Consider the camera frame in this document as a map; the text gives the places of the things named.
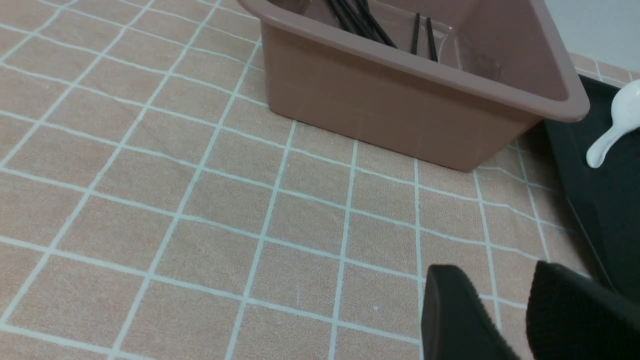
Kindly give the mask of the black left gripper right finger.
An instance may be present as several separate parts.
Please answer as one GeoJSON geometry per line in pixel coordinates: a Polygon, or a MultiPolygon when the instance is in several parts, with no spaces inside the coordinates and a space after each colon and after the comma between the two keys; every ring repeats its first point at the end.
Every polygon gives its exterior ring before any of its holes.
{"type": "Polygon", "coordinates": [[[539,260],[526,338],[536,360],[637,360],[639,305],[562,264],[539,260]]]}

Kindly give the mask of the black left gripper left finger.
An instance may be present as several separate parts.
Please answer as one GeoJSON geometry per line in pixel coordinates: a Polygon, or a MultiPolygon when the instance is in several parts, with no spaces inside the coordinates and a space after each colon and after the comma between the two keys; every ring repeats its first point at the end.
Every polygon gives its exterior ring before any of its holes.
{"type": "Polygon", "coordinates": [[[426,360],[518,360],[473,283],[452,264],[427,270],[421,318],[426,360]]]}

